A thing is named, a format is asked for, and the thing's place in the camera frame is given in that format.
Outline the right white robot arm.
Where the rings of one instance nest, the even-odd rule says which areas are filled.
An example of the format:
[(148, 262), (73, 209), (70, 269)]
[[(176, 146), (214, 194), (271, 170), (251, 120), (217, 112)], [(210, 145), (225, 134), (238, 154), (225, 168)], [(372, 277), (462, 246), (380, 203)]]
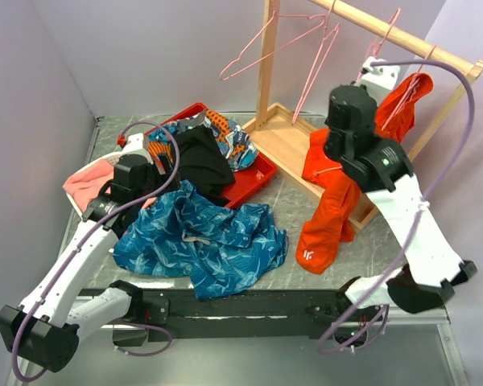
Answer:
[(371, 306), (395, 305), (410, 314), (440, 308), (455, 286), (477, 273), (474, 262), (462, 259), (441, 232), (402, 146), (376, 133), (377, 108), (353, 84), (329, 94), (324, 153), (380, 211), (407, 260), (380, 275), (356, 277), (339, 290), (336, 311), (349, 321)]

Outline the blue leaf-print shorts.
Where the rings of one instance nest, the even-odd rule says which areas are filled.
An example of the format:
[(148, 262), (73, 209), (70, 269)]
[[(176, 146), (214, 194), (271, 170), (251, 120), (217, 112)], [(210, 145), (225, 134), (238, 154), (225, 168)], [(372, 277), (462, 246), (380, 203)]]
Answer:
[(184, 181), (138, 218), (114, 247), (116, 265), (152, 277), (189, 277), (199, 299), (239, 294), (286, 259), (286, 231), (268, 204), (220, 207)]

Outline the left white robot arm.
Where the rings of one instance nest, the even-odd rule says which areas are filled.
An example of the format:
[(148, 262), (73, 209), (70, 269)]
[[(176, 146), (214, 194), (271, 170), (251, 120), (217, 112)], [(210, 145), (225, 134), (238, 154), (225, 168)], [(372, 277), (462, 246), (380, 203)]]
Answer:
[(166, 154), (158, 161), (141, 154), (119, 157), (112, 179), (89, 202), (73, 240), (46, 277), (18, 306), (0, 310), (0, 334), (13, 360), (59, 372), (79, 344), (105, 324), (147, 319), (142, 290), (126, 281), (110, 284), (82, 306), (73, 303), (98, 259), (122, 238), (144, 203), (178, 186), (177, 170)]

